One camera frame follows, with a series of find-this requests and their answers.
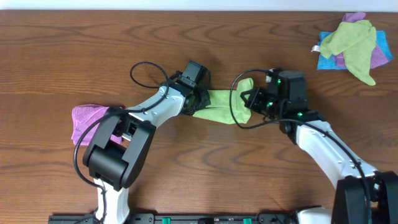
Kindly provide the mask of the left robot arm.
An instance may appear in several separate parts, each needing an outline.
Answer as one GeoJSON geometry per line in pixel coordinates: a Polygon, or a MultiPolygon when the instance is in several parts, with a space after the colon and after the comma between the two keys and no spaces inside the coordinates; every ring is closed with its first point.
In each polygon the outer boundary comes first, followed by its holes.
{"type": "Polygon", "coordinates": [[[82,163],[98,190],[93,223],[125,223],[129,218],[129,188],[139,176],[157,128],[180,114],[192,115],[209,105],[209,70],[189,61],[185,70],[166,76],[156,94],[126,109],[110,107],[85,131],[94,135],[82,163]]]}

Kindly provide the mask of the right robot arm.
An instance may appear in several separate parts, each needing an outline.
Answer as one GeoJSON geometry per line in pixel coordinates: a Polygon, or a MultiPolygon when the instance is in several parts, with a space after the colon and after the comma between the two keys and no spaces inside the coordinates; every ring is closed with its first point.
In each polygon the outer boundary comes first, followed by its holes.
{"type": "Polygon", "coordinates": [[[397,223],[397,174],[381,172],[355,154],[326,119],[308,105],[299,71],[265,71],[267,87],[240,93],[246,108],[264,116],[305,151],[335,188],[332,209],[305,208],[295,223],[397,223]]]}

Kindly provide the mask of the purple cloth in pile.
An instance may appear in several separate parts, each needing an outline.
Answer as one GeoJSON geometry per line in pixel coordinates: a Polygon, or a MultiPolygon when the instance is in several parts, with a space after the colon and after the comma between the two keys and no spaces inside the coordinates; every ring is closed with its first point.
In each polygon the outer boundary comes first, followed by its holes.
{"type": "MultiPolygon", "coordinates": [[[[343,22],[357,22],[364,20],[365,12],[348,12],[344,15],[343,22]]],[[[380,67],[390,62],[394,57],[389,49],[386,33],[383,30],[376,31],[376,46],[371,55],[370,69],[380,67]]]]}

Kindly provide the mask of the green microfiber cloth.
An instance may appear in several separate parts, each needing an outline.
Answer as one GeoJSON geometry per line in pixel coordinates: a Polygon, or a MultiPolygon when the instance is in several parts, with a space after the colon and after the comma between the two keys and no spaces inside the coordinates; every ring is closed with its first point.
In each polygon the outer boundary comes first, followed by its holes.
{"type": "MultiPolygon", "coordinates": [[[[251,111],[244,106],[240,94],[243,91],[252,90],[253,86],[253,79],[245,78],[240,80],[237,89],[232,91],[231,106],[239,124],[246,124],[251,118],[251,111]]],[[[229,90],[209,90],[209,94],[211,104],[205,109],[195,112],[193,116],[224,124],[234,124],[235,121],[229,108],[229,90]]]]}

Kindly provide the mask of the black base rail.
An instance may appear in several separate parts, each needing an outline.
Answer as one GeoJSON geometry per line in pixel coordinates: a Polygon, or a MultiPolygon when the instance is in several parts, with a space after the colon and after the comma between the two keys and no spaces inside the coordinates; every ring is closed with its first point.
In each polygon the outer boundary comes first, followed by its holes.
{"type": "MultiPolygon", "coordinates": [[[[95,224],[89,215],[52,215],[48,224],[95,224]]],[[[124,224],[296,224],[297,218],[289,214],[259,213],[257,215],[154,215],[135,213],[124,224]]]]}

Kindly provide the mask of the blue cloth in pile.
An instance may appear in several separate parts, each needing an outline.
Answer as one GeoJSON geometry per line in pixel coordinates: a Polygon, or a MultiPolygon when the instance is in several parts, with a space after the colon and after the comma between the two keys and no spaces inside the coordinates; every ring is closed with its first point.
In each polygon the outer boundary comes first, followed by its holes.
{"type": "MultiPolygon", "coordinates": [[[[383,30],[379,30],[376,34],[376,47],[371,56],[371,69],[383,66],[394,58],[387,43],[386,33],[383,30]]],[[[317,70],[346,70],[344,58],[343,56],[325,58],[320,55],[317,70]]]]}

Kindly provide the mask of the green cloth on pile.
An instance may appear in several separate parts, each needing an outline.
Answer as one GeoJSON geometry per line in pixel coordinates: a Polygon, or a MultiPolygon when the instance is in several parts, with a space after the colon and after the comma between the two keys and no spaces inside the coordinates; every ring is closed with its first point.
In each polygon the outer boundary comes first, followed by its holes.
{"type": "Polygon", "coordinates": [[[376,82],[369,71],[376,39],[376,28],[369,20],[340,22],[338,28],[322,40],[320,54],[325,58],[342,54],[348,71],[363,83],[374,86],[376,82]]]}

